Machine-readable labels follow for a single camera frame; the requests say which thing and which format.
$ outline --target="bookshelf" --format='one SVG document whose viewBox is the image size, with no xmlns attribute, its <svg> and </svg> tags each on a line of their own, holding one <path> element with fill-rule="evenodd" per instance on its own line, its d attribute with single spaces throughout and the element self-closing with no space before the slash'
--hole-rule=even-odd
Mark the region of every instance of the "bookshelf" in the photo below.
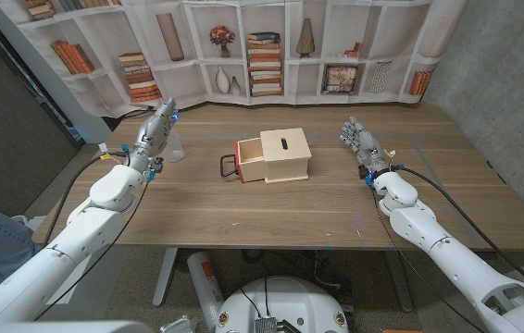
<svg viewBox="0 0 524 333">
<path fill-rule="evenodd" d="M 441 43 L 428 39 L 434 38 L 430 36 L 439 29 L 435 25 L 441 25 L 445 15 L 450 17 L 447 21 L 457 22 L 463 10 L 461 4 L 448 5 L 450 1 L 122 0 L 122 6 L 66 12 L 52 0 L 54 16 L 38 21 L 32 20 L 23 0 L 0 0 L 0 7 L 87 113 L 119 117 L 163 103 L 162 99 L 131 101 L 118 56 L 134 52 L 143 53 L 162 95 L 175 97 L 180 108 L 205 101 L 238 105 L 418 102 L 421 96 L 409 93 L 415 72 L 434 70 L 442 58 Z M 184 53 L 180 61 L 170 59 L 156 19 L 157 14 L 166 13 L 173 17 Z M 430 23 L 430 16 L 438 23 Z M 311 19 L 316 48 L 310 57 L 299 58 L 295 50 L 304 19 Z M 210 30 L 217 25 L 235 33 L 235 40 L 228 44 L 229 58 L 220 57 L 220 45 L 209 41 Z M 247 35 L 260 31 L 281 35 L 282 96 L 251 96 Z M 71 75 L 50 46 L 56 40 L 78 43 L 95 71 Z M 353 49 L 355 42 L 362 43 L 358 57 L 344 57 L 344 50 Z M 238 81 L 239 96 L 218 90 L 219 65 L 230 80 Z M 351 93 L 322 91 L 327 65 L 358 68 Z M 376 73 L 385 82 L 377 88 Z"/>
</svg>

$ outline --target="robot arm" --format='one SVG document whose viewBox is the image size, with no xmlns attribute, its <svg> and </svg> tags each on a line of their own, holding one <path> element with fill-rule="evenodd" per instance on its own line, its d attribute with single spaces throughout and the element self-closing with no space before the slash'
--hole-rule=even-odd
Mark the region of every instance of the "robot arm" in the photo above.
<svg viewBox="0 0 524 333">
<path fill-rule="evenodd" d="M 0 322 L 33 320 L 78 264 L 118 236 L 123 216 L 137 204 L 132 192 L 147 172 L 161 170 L 162 160 L 154 157 L 167 144 L 176 112 L 169 98 L 141 126 L 126 166 L 114 166 L 99 179 L 89 198 L 70 214 L 65 229 L 0 285 Z"/>
<path fill-rule="evenodd" d="M 393 230 L 433 260 L 491 332 L 524 333 L 524 283 L 498 273 L 445 230 L 417 190 L 381 162 L 379 144 L 356 119 L 351 117 L 343 130 L 341 139 L 367 165 L 367 183 L 383 196 L 380 210 Z"/>
</svg>

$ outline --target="wooden table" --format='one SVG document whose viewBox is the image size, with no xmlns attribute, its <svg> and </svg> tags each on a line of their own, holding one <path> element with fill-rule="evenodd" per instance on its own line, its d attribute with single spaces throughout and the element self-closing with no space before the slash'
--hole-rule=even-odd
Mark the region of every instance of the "wooden table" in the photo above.
<svg viewBox="0 0 524 333">
<path fill-rule="evenodd" d="M 268 107 L 245 109 L 206 105 L 180 113 L 175 125 L 185 157 L 165 163 L 119 244 L 198 248 L 281 248 L 388 250 L 371 191 L 357 175 L 354 153 L 340 140 L 341 127 L 355 116 L 395 150 L 395 164 L 442 184 L 480 228 L 501 248 L 524 251 L 524 204 L 490 169 L 486 160 L 437 105 Z M 107 141 L 111 150 L 132 145 L 144 119 L 123 121 Z M 235 141 L 261 130 L 301 127 L 312 157 L 309 180 L 267 185 L 242 184 L 219 175 L 219 158 Z M 114 166 L 106 160 L 85 171 L 72 189 L 55 229 Z M 400 171 L 440 223 L 473 250 L 489 246 L 458 218 L 429 184 Z M 44 238 L 47 223 L 34 234 Z M 401 240 L 405 249 L 416 249 Z"/>
</svg>

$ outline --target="gray wall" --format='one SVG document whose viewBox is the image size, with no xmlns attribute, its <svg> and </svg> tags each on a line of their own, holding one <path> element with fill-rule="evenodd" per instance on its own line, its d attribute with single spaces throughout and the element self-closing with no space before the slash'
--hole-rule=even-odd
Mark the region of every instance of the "gray wall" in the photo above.
<svg viewBox="0 0 524 333">
<path fill-rule="evenodd" d="M 439 104 L 524 202 L 524 1 L 470 2 L 423 102 Z"/>
</svg>

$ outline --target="red flowers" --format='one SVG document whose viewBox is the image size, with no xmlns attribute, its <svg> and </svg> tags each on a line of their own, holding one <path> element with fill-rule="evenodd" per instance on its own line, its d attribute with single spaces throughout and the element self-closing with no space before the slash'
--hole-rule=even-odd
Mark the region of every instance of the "red flowers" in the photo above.
<svg viewBox="0 0 524 333">
<path fill-rule="evenodd" d="M 210 41 L 215 45 L 233 43 L 235 33 L 231 32 L 225 26 L 217 26 L 210 31 Z"/>
</svg>

